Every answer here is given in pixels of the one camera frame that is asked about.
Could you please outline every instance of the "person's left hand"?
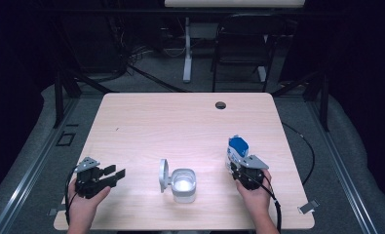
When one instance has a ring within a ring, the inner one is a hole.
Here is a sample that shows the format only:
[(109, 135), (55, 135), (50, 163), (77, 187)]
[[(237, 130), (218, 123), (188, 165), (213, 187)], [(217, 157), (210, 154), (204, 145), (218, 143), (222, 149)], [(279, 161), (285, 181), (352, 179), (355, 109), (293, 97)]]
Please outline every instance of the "person's left hand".
[(103, 188), (91, 199), (80, 197), (76, 194), (76, 179), (73, 179), (68, 186), (68, 201), (71, 203), (69, 208), (70, 224), (67, 233), (87, 233), (95, 219), (98, 204), (109, 194), (110, 187)]

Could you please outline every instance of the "chair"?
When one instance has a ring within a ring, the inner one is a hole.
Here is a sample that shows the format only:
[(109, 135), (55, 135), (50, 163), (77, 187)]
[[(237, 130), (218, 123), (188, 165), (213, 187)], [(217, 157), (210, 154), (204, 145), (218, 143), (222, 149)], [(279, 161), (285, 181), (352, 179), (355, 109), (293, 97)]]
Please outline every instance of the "chair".
[(218, 25), (212, 59), (212, 91), (215, 92), (217, 65), (266, 68), (265, 92), (278, 38), (284, 33), (283, 18), (261, 14), (234, 14)]

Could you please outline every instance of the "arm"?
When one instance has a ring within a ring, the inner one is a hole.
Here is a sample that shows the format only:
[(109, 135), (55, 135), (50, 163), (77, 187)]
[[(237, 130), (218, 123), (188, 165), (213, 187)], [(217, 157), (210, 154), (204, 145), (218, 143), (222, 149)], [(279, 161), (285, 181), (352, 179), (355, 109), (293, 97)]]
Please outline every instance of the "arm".
[[(271, 175), (267, 170), (262, 170), (265, 176), (271, 181)], [(262, 181), (262, 184), (269, 188), (270, 184), (267, 179)], [(276, 234), (278, 233), (271, 216), (268, 213), (270, 204), (270, 195), (259, 187), (255, 190), (247, 190), (240, 181), (236, 180), (237, 189), (244, 198), (245, 206), (250, 212), (253, 224), (255, 225), (256, 234)]]
[(68, 197), (70, 201), (70, 225), (68, 234), (88, 233), (92, 222), (95, 219), (98, 204), (109, 194), (110, 187), (105, 187), (91, 199), (80, 197), (75, 192), (76, 179), (71, 181), (68, 187)]

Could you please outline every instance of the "wooden tabletop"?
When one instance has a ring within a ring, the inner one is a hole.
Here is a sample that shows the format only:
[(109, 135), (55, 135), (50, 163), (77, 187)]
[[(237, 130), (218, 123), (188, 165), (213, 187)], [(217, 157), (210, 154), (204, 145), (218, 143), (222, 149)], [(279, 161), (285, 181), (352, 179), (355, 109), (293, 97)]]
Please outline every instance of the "wooden tabletop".
[(165, 0), (166, 7), (180, 8), (302, 8), (305, 0)]
[[(225, 103), (224, 109), (215, 107)], [(270, 167), (283, 214), (283, 229), (314, 226), (274, 100), (268, 94), (160, 93), (104, 96), (80, 161), (89, 156), (100, 168), (126, 169), (99, 205), (92, 229), (225, 230), (253, 229), (232, 176), (225, 167), (228, 138), (239, 135)], [(171, 188), (161, 193), (160, 160), (170, 174), (192, 169), (196, 200), (179, 204)], [(270, 214), (277, 213), (271, 203)], [(55, 228), (67, 229), (64, 212)]]

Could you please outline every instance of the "table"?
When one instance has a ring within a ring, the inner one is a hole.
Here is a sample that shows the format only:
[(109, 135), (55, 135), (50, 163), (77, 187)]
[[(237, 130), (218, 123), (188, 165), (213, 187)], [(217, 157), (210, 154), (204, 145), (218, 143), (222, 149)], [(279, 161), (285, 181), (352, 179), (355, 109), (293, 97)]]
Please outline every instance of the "table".
[[(302, 8), (305, 0), (165, 0), (165, 6), (171, 8)], [(191, 55), (191, 25), (189, 18), (185, 21), (185, 65), (183, 68), (183, 82), (191, 81), (192, 70), (192, 55)], [(209, 24), (209, 29), (212, 30), (213, 38), (216, 33), (216, 27), (213, 23)], [(265, 68), (258, 67), (260, 81), (265, 79)]]
[[(225, 103), (224, 109), (215, 104)], [(283, 229), (314, 226), (274, 100), (262, 93), (158, 93), (104, 96), (79, 162), (90, 156), (100, 167), (126, 169), (98, 206), (92, 229), (252, 229), (232, 176), (225, 167), (228, 138), (239, 135), (269, 167), (281, 204)], [(170, 174), (194, 170), (196, 200), (179, 204), (168, 187), (160, 191), (160, 160)], [(275, 206), (270, 214), (276, 220)], [(67, 229), (64, 212), (54, 226)]]

